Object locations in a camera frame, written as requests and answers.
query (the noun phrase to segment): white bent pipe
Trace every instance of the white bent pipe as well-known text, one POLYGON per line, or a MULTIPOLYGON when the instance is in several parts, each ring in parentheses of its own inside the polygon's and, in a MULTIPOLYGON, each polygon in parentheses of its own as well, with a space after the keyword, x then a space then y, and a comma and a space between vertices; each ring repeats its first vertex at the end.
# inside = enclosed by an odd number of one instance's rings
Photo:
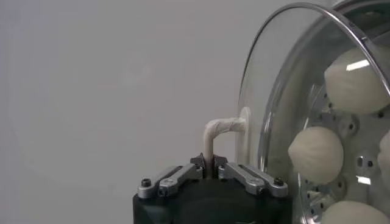
MULTIPOLYGON (((215 119, 207 123, 203 133, 206 178, 211 178, 213 176, 214 138, 222 133, 230 131, 242 132, 245 133, 246 137, 244 138, 244 145, 247 146, 249 142, 249 116, 250 111, 245 107, 241 110, 240 117, 215 119)), ((245 160, 248 162, 248 148, 244 148, 245 149, 242 150, 246 152, 245 160)))

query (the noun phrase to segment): white tube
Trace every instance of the white tube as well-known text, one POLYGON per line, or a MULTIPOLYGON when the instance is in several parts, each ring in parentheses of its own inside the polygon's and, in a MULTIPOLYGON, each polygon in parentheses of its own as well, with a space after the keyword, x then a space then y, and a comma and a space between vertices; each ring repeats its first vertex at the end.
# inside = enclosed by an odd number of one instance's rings
POLYGON ((225 119, 216 119, 210 121, 206 127, 203 134, 203 142, 205 147, 204 159, 205 159, 205 172, 206 178, 211 178, 213 176, 213 141, 214 138, 218 135, 228 132, 242 132, 247 128, 247 122, 244 118, 241 117, 232 117, 225 119))

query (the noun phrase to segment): gray wall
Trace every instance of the gray wall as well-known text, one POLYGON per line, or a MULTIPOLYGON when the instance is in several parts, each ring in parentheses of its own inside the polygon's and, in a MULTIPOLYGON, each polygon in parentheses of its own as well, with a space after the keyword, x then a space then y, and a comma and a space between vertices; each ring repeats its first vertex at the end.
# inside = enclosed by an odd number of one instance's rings
MULTIPOLYGON (((132 223, 137 181, 236 114, 252 39, 286 2, 0 1, 0 223, 132 223)), ((234 159, 233 140, 216 152, 234 159)))

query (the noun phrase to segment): white ball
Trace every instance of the white ball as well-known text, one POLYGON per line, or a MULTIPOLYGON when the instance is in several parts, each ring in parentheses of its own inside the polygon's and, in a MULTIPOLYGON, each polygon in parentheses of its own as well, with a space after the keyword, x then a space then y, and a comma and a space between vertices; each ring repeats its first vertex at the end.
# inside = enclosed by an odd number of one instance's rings
POLYGON ((383 184, 390 190, 390 131, 379 143, 378 165, 381 170, 383 184))
POLYGON ((322 215, 322 224, 389 224, 390 220, 379 210, 355 201, 340 201, 322 215))
POLYGON ((317 184, 334 180, 344 160, 341 141, 323 127, 310 127, 298 133, 288 155, 301 176, 317 184))
MULTIPOLYGON (((386 55, 390 50, 380 47, 386 55)), ((327 94, 340 110, 367 114, 390 103, 385 88, 359 49, 340 55, 325 71, 327 94)))
POLYGON ((371 206, 390 217, 390 192, 384 185, 380 175, 371 178, 369 199, 371 206))

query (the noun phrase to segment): screw hole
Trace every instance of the screw hole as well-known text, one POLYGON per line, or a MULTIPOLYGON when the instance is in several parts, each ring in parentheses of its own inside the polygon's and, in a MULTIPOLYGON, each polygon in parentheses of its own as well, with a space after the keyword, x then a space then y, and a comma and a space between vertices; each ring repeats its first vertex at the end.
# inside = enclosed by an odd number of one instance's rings
POLYGON ((363 159, 362 157, 358 158, 358 166, 361 167, 363 165, 363 159))

